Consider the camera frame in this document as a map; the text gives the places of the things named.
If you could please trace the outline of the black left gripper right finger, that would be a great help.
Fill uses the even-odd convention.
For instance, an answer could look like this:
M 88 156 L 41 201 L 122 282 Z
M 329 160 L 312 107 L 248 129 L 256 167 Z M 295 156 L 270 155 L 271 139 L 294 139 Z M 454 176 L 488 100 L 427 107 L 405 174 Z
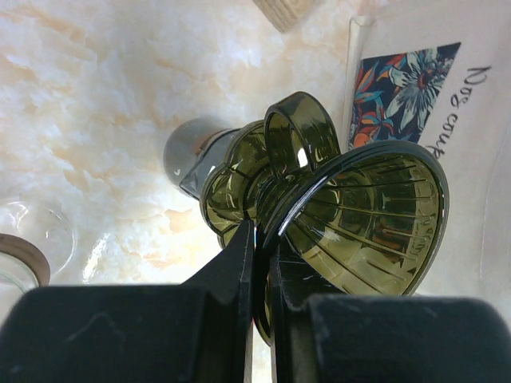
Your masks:
M 336 294 L 306 263 L 270 265 L 276 382 L 507 382 L 510 332 L 472 298 Z

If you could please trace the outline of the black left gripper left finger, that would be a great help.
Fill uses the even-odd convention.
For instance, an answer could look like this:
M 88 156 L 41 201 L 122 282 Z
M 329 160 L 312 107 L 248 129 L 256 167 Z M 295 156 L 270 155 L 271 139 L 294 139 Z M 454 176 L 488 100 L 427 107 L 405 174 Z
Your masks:
M 1 328 L 4 382 L 249 382 L 255 228 L 179 285 L 56 286 Z

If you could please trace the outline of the olive green coffee dripper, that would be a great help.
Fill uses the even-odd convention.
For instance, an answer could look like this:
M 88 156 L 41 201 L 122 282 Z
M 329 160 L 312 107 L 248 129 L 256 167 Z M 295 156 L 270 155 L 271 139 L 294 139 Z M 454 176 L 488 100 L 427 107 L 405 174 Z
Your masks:
M 297 92 L 236 134 L 200 193 L 221 246 L 255 224 L 254 321 L 271 336 L 269 262 L 277 246 L 348 294 L 408 295 L 446 229 L 449 189 L 423 147 L 387 140 L 342 152 L 326 109 Z

